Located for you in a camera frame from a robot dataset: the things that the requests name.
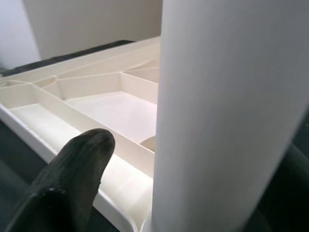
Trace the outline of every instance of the white plastic tray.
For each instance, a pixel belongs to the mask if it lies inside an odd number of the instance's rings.
[[[78,134],[116,140],[94,201],[121,232],[137,232],[152,207],[160,40],[93,53],[4,78],[0,117],[50,162]]]

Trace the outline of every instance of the white pole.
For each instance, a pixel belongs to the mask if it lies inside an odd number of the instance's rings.
[[[309,102],[308,0],[165,0],[153,232],[240,231]]]

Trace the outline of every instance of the white cylinder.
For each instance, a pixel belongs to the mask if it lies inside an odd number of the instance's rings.
[[[240,231],[309,102],[308,0],[165,0],[153,232]]]

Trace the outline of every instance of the white wall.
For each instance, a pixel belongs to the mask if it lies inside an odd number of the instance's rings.
[[[11,69],[40,60],[21,0],[0,1],[0,64]]]
[[[23,1],[42,58],[161,31],[162,0]]]

